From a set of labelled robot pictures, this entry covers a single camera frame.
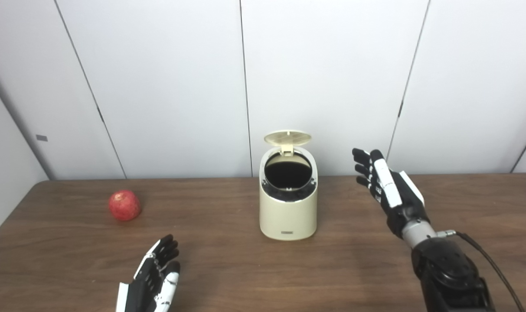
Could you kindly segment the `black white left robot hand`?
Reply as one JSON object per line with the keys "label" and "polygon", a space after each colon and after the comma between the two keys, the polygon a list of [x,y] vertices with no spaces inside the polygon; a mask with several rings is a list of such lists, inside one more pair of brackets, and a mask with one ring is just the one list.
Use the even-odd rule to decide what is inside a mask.
{"label": "black white left robot hand", "polygon": [[169,234],[143,256],[130,283],[120,283],[117,312],[168,312],[177,290],[181,265],[178,242]]}

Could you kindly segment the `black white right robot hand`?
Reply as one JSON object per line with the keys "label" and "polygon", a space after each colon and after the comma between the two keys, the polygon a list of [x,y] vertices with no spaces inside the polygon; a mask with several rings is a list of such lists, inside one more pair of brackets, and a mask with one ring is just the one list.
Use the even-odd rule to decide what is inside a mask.
{"label": "black white right robot hand", "polygon": [[368,188],[386,214],[386,225],[399,238],[411,222],[429,222],[421,192],[405,172],[395,172],[378,149],[352,150],[358,184]]}

